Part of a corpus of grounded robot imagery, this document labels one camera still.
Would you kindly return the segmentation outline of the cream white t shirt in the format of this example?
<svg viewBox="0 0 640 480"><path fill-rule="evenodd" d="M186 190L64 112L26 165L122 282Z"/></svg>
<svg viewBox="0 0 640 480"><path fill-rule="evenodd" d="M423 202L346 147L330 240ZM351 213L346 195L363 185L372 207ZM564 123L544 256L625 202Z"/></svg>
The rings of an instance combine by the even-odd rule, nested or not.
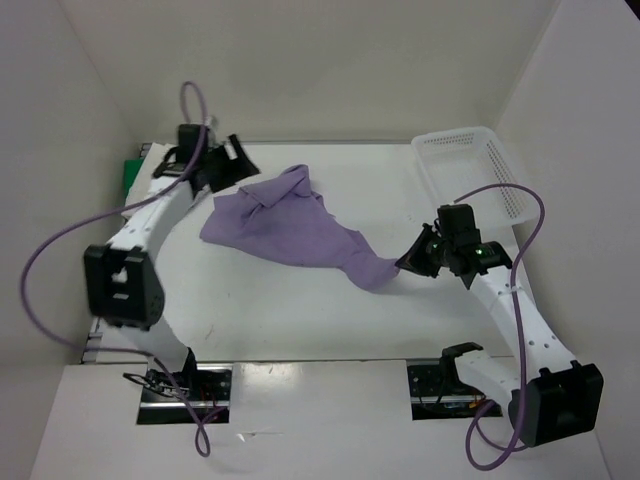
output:
<svg viewBox="0 0 640 480"><path fill-rule="evenodd" d="M165 215L184 215L197 205L207 192L207 187L193 192L187 171L193 154L183 161L178 160L178 149L174 145L152 143L141 167L127 191L121 216L124 221L144 224L151 218Z"/></svg>

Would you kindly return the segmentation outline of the lavender t shirt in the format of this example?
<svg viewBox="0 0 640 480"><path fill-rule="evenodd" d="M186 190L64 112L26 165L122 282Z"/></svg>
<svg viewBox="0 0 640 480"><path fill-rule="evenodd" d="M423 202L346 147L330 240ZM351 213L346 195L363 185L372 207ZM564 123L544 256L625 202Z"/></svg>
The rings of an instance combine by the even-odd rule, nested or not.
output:
<svg viewBox="0 0 640 480"><path fill-rule="evenodd" d="M304 164L217 196L213 206L200 231L206 243L287 266L338 269L365 291L384 287L399 273L394 259L379 257L362 233L329 213Z"/></svg>

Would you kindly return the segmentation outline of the green t shirt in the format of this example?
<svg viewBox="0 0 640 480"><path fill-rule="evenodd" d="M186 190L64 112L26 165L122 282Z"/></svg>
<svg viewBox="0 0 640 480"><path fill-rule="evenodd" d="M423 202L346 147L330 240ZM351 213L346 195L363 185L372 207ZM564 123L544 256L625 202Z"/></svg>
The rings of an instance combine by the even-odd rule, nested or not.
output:
<svg viewBox="0 0 640 480"><path fill-rule="evenodd" d="M127 197L143 164L143 158L128 159L123 164L122 186L124 197Z"/></svg>

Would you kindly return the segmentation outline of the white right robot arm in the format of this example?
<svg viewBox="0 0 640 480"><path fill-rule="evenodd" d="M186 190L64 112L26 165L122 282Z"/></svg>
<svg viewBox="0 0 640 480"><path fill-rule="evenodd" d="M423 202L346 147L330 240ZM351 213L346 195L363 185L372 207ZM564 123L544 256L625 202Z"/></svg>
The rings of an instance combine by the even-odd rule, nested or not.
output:
<svg viewBox="0 0 640 480"><path fill-rule="evenodd" d="M432 278L447 269L460 278L490 315L517 365L503 366L475 342L457 344L439 358L441 386L450 393L474 388L487 395L527 447L593 430L604 388L598 367L578 361L550 329L500 243L481 242L477 230L462 238L458 246L426 224L397 265Z"/></svg>

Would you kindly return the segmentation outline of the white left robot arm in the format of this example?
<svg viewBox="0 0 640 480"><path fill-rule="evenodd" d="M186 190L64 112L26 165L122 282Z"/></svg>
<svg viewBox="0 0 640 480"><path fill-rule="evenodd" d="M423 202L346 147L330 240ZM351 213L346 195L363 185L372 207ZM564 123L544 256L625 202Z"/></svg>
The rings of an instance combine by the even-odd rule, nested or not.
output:
<svg viewBox="0 0 640 480"><path fill-rule="evenodd" d="M191 349L163 318L166 294L155 260L204 188L216 193L260 172L237 135L212 145L210 133L203 141L200 135L197 125L179 127L178 144L153 171L143 205L106 244L91 245L83 255L91 313L160 360L168 370L164 387L180 400L197 393L200 376Z"/></svg>

